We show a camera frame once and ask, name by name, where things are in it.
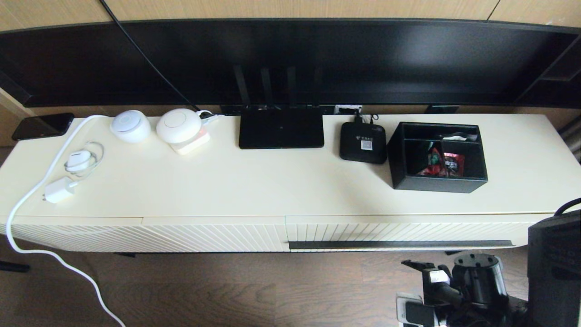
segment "sticker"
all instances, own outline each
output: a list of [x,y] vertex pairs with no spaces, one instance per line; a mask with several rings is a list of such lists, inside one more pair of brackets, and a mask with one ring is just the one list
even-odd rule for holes
[[367,140],[361,140],[361,149],[367,151],[373,151],[373,142]]

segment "white dome device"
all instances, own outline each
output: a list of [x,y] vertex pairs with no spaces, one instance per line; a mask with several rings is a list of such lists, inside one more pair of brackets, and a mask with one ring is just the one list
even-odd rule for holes
[[138,110],[120,113],[109,127],[115,136],[128,143],[139,143],[151,134],[149,120]]
[[210,140],[210,134],[202,127],[202,112],[209,111],[179,108],[166,112],[157,123],[157,135],[181,155],[192,151]]

